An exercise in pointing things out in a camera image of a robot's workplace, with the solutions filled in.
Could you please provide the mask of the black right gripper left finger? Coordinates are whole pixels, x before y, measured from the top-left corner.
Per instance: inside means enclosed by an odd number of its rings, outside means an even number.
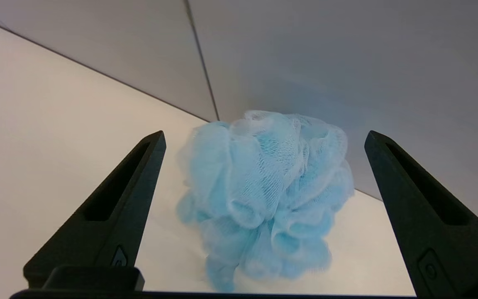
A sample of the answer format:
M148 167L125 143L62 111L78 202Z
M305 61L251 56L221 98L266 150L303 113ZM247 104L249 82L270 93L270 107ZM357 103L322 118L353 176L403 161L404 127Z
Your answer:
M134 267L166 152L163 131L144 137L25 264L30 288L58 267Z

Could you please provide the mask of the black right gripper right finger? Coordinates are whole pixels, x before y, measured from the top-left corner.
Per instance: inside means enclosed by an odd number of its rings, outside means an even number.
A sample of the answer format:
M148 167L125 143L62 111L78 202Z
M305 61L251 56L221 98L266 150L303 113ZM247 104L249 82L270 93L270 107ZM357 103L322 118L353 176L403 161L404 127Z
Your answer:
M364 149L417 297L478 298L478 216L388 136Z

